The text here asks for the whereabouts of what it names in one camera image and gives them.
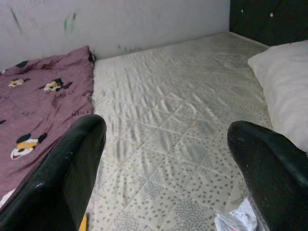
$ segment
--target pink blanket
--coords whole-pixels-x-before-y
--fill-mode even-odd
[[[24,61],[0,74],[0,198],[79,117],[93,113],[88,47]]]

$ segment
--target bedsheet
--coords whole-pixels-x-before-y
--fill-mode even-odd
[[[227,147],[235,120],[270,128],[247,60],[266,48],[217,34],[97,61],[94,112],[107,143],[89,203],[93,231],[214,231],[247,196]]]
[[[0,74],[0,199],[79,117],[93,113],[89,57],[89,48],[83,47],[24,61]]]

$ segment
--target tufted headboard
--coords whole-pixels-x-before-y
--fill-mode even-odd
[[[231,0],[230,31],[269,46],[308,39],[308,0]]]

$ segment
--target white quilted mattress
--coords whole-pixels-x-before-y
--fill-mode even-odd
[[[97,61],[95,113],[107,143],[90,231],[215,231],[247,190],[227,147],[236,120],[270,128],[247,59],[265,48],[230,33]]]

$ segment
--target white pillow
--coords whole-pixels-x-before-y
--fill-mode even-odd
[[[308,152],[308,40],[271,47],[248,64],[263,88],[273,130]]]

